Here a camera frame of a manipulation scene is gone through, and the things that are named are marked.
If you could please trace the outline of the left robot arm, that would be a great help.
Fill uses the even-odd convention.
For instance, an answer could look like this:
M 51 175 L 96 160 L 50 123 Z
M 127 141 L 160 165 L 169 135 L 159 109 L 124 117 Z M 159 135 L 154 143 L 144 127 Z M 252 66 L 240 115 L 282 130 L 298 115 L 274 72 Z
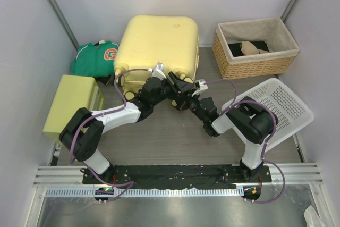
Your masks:
M 151 76 L 137 96 L 121 106 L 94 112 L 85 107 L 78 109 L 59 134 L 59 141 L 69 150 L 73 159 L 93 171 L 100 183 L 109 183 L 114 175 L 114 167 L 98 149 L 102 134 L 150 116 L 154 106 L 177 92 L 171 78 L 177 78 L 173 72 L 164 79 Z

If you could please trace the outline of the yellow hard-shell suitcase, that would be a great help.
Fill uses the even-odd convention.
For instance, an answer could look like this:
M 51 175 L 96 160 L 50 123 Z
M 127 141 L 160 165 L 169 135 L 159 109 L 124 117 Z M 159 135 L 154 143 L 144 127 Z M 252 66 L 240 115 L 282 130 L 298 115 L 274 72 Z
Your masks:
M 163 64 L 163 73 L 173 72 L 193 82 L 199 66 L 199 29 L 185 16 L 137 15 L 124 32 L 114 59 L 117 84 L 126 99 L 132 99 L 151 76 L 147 69 Z

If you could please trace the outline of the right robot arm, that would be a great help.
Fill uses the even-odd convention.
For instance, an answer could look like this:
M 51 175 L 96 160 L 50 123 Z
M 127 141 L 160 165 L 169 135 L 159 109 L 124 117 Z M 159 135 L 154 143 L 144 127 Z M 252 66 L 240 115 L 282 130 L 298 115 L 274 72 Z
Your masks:
M 229 129 L 236 129 L 245 138 L 245 151 L 240 160 L 240 176 L 251 182 L 260 175 L 264 163 L 264 152 L 268 140 L 274 135 L 278 125 L 277 116 L 265 105 L 251 97 L 244 97 L 224 107 L 218 113 L 211 97 L 200 99 L 202 92 L 208 89 L 204 80 L 195 83 L 172 78 L 177 96 L 173 102 L 179 111 L 190 110 L 202 123 L 211 137 L 217 137 Z

